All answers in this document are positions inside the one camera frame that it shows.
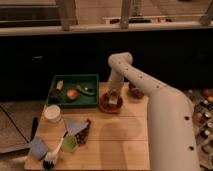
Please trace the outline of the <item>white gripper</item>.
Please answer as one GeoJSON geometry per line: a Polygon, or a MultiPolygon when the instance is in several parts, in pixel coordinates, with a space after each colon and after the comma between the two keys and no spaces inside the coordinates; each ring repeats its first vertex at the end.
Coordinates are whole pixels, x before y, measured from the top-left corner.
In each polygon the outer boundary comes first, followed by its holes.
{"type": "Polygon", "coordinates": [[[122,87],[121,83],[110,83],[107,90],[109,99],[112,101],[117,100],[120,97],[122,87]]]}

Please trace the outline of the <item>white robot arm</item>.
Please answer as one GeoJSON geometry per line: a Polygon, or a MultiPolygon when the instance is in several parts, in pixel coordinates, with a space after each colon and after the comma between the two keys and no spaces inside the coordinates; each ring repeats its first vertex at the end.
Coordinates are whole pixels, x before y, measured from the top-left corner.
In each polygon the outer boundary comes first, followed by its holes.
{"type": "Polygon", "coordinates": [[[147,97],[147,129],[151,171],[200,171],[191,100],[174,88],[132,66],[129,52],[109,56],[108,91],[129,80],[147,97]]]}

